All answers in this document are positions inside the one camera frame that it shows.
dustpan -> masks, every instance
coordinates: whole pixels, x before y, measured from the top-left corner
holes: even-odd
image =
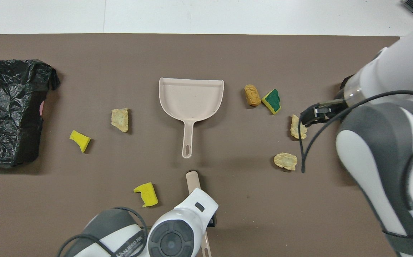
[[[159,99],[163,110],[184,122],[182,156],[192,156],[193,124],[208,119],[221,106],[224,80],[160,78]]]

dustpan handle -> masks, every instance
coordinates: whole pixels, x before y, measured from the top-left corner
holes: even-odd
[[[182,142],[182,156],[186,159],[192,156],[193,124],[193,121],[184,122],[184,140]]]

pink object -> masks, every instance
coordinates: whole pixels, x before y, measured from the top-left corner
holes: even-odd
[[[43,105],[45,104],[45,101],[42,101],[40,104],[40,116],[43,113]]]

brown tabletop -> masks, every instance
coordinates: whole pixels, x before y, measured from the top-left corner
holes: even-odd
[[[54,256],[100,211],[134,208],[148,224],[187,195],[185,174],[219,203],[208,228],[213,257],[393,256],[362,192],[335,151],[337,125],[314,143],[306,174],[275,164],[298,156],[292,114],[332,99],[339,83],[396,37],[39,34],[0,35],[0,60],[40,59],[61,86],[45,101],[40,156],[0,169],[0,256]],[[161,77],[224,80],[222,105],[195,124],[193,155],[181,156],[183,124],[160,106]],[[252,108],[244,86],[276,88],[281,111]],[[131,109],[131,130],[110,124]],[[306,144],[320,125],[308,130]],[[92,138],[86,153],[72,130]],[[133,189],[155,185],[159,204],[143,208]]]

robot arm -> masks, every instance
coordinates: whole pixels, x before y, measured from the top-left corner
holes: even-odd
[[[336,98],[309,107],[300,120],[307,127],[342,120],[340,160],[397,255],[413,256],[413,33],[346,78]]]

